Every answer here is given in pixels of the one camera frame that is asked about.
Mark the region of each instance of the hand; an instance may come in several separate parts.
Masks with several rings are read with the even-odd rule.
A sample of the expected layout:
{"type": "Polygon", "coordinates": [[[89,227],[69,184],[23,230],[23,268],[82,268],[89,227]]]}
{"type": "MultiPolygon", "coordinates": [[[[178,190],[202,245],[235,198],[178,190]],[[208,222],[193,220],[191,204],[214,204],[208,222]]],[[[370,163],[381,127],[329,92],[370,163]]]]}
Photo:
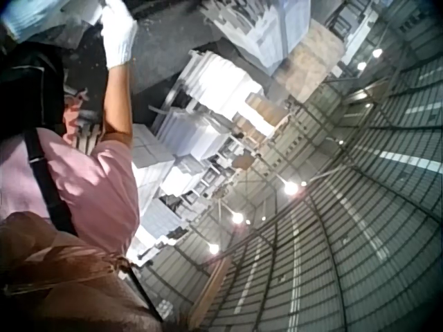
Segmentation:
{"type": "Polygon", "coordinates": [[[131,49],[137,32],[137,22],[132,18],[122,0],[105,0],[102,13],[102,36],[108,69],[120,66],[131,59],[131,49]]]}

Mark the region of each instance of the ceiling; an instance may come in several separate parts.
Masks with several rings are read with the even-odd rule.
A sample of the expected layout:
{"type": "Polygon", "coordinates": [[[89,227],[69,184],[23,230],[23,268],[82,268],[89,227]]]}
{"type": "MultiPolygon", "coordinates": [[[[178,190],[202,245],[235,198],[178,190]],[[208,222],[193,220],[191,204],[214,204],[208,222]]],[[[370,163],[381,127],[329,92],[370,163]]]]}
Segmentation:
{"type": "Polygon", "coordinates": [[[231,255],[209,331],[416,331],[443,289],[442,35],[420,1],[394,1],[342,78],[375,47],[382,57],[357,80],[327,78],[229,188],[225,204],[252,226],[214,205],[142,269],[154,302],[189,310],[208,262],[231,255]],[[288,197],[276,174],[308,186],[288,197]]]}

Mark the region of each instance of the person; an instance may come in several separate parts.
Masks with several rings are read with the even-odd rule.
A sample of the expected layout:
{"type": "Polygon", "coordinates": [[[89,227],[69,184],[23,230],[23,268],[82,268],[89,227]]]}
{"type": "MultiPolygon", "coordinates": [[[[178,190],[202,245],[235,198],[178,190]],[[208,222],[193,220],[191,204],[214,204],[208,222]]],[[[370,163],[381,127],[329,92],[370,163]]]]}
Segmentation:
{"type": "Polygon", "coordinates": [[[190,330],[186,316],[158,319],[118,277],[128,269],[124,257],[60,232],[32,212],[15,212],[0,225],[0,253],[4,326],[45,332],[190,330]]]}
{"type": "Polygon", "coordinates": [[[54,215],[68,212],[72,233],[106,252],[125,254],[139,224],[128,64],[137,23],[121,0],[105,3],[102,36],[109,73],[104,133],[90,156],[54,132],[62,123],[64,93],[62,63],[53,48],[23,43],[1,65],[0,220],[29,211],[54,222],[54,215]],[[28,160],[26,133],[33,127],[38,135],[28,140],[40,142],[43,156],[28,160]],[[60,195],[58,210],[51,210],[50,194],[45,196],[41,177],[35,176],[36,162],[43,159],[60,195]]]}

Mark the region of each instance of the black backpack strap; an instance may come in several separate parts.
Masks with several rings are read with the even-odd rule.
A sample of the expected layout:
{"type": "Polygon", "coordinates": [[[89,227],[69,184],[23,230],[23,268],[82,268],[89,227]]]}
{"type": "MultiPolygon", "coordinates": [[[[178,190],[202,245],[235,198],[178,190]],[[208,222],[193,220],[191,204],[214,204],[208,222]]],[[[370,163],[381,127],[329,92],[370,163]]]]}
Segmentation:
{"type": "Polygon", "coordinates": [[[28,150],[29,165],[42,192],[53,225],[57,230],[77,236],[72,224],[69,206],[60,198],[51,173],[49,173],[48,161],[44,157],[36,128],[25,130],[24,138],[28,150]]]}

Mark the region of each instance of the ceiling light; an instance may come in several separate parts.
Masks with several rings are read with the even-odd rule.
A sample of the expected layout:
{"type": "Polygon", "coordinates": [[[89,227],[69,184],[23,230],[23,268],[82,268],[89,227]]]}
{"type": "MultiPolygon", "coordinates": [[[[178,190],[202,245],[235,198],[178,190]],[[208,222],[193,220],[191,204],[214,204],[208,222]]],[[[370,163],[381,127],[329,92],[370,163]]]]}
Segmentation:
{"type": "Polygon", "coordinates": [[[374,50],[374,51],[372,52],[372,55],[373,55],[376,59],[378,59],[382,53],[383,53],[383,50],[382,50],[381,48],[378,48],[378,49],[376,49],[376,50],[374,50]]]}
{"type": "Polygon", "coordinates": [[[168,245],[175,246],[176,243],[177,243],[176,239],[168,239],[168,245]]]}
{"type": "Polygon", "coordinates": [[[298,192],[298,186],[294,182],[286,182],[284,192],[287,195],[295,195],[298,192]]]}
{"type": "Polygon", "coordinates": [[[242,223],[244,220],[243,214],[234,212],[233,213],[233,223],[242,223]]]}
{"type": "Polygon", "coordinates": [[[209,243],[209,252],[213,255],[218,254],[220,251],[220,247],[218,244],[211,244],[209,243]]]}
{"type": "Polygon", "coordinates": [[[365,68],[366,68],[366,66],[367,66],[366,62],[360,62],[360,63],[357,65],[357,69],[359,69],[360,71],[364,71],[365,68]]]}

